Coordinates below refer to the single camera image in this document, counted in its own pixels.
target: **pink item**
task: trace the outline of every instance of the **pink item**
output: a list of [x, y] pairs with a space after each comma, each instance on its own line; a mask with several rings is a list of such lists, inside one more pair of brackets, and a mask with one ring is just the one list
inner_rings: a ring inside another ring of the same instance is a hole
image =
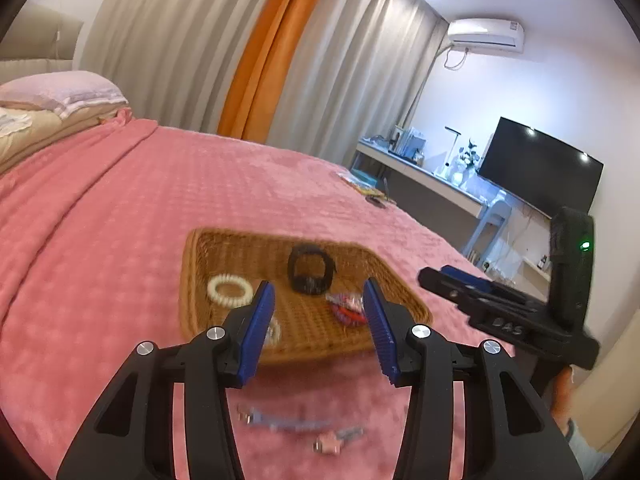
[[[421, 295], [434, 329], [471, 345], [486, 338], [416, 282], [427, 265], [478, 270], [398, 208], [370, 206], [337, 169], [299, 153], [130, 120], [121, 111], [0, 177], [0, 407], [48, 475], [55, 476], [86, 414], [137, 343], [183, 343], [180, 261], [188, 232], [198, 226], [363, 244]], [[452, 478], [462, 474], [460, 392]], [[244, 404], [365, 429], [340, 460], [327, 460], [311, 451], [308, 436], [235, 421], [248, 480], [392, 477], [409, 390], [389, 384], [373, 353], [261, 367], [228, 399], [231, 409]], [[176, 468], [185, 479], [181, 402], [178, 391]]]
[[49, 110], [63, 120], [81, 108], [126, 103], [111, 81], [83, 70], [30, 75], [0, 85], [0, 106]]

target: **chair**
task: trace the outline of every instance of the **chair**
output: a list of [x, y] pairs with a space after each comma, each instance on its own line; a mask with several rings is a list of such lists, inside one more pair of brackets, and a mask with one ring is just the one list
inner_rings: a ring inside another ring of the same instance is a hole
[[480, 218], [478, 227], [476, 227], [471, 238], [469, 238], [465, 247], [460, 251], [465, 258], [468, 258], [485, 226], [487, 224], [498, 226], [498, 230], [495, 232], [494, 237], [491, 239], [489, 245], [476, 263], [476, 267], [478, 268], [481, 268], [482, 264], [486, 261], [491, 250], [494, 248], [495, 243], [498, 241], [498, 238], [500, 238], [502, 232], [507, 227], [507, 222], [511, 216], [511, 206], [504, 201], [504, 197], [505, 195], [503, 192], [498, 193], [495, 200], [487, 206], [486, 211]]

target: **white hair tie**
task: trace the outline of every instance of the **white hair tie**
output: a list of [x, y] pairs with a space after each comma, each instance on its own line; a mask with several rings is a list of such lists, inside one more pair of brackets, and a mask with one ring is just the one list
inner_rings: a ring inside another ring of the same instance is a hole
[[[218, 292], [220, 285], [237, 285], [242, 288], [242, 296], [223, 296]], [[248, 305], [254, 298], [254, 288], [246, 279], [232, 274], [219, 274], [209, 280], [207, 294], [211, 301], [227, 308], [239, 308]]]
[[271, 317], [271, 321], [267, 329], [267, 334], [264, 337], [264, 345], [267, 347], [276, 346], [280, 342], [281, 336], [282, 329], [280, 328], [280, 323], [278, 322], [276, 317], [273, 316]]

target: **cable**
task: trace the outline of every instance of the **cable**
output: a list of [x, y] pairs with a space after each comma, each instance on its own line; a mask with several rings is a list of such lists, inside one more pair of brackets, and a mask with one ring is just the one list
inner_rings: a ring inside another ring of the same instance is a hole
[[58, 50], [58, 43], [60, 42], [60, 35], [62, 33], [60, 32], [60, 24], [58, 24], [58, 27], [56, 29], [56, 37], [53, 41], [54, 43], [54, 49], [55, 49], [55, 56], [56, 56], [56, 61], [60, 61], [60, 52]]
[[447, 57], [444, 60], [444, 68], [446, 68], [447, 70], [452, 70], [454, 72], [456, 72], [457, 70], [460, 70], [463, 65], [465, 64], [466, 61], [466, 56], [469, 55], [469, 48], [467, 47], [465, 49], [465, 55], [462, 57], [462, 59], [460, 60], [460, 62], [454, 66], [449, 66], [447, 65], [447, 63], [449, 62], [449, 54], [451, 54], [452, 48], [449, 49], [449, 51], [447, 52]]
[[524, 229], [522, 231], [520, 231], [518, 233], [518, 236], [516, 236], [513, 239], [513, 242], [511, 242], [511, 247], [510, 249], [513, 249], [516, 245], [516, 242], [520, 239], [520, 237], [527, 232], [527, 230], [529, 229], [529, 226], [531, 225], [531, 219], [533, 218], [533, 208], [531, 209], [531, 213], [529, 213], [529, 218], [527, 219], [527, 225], [524, 226]]
[[434, 59], [438, 59], [442, 54], [451, 50], [453, 48], [453, 43], [449, 43], [447, 46], [442, 47], [437, 53]]

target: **air conditioner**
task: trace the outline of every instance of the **air conditioner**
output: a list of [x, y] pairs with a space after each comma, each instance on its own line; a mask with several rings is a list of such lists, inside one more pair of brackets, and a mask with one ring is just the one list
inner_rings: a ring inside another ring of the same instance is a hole
[[524, 30], [518, 22], [471, 18], [456, 20], [449, 25], [449, 40], [454, 46], [481, 47], [521, 53]]

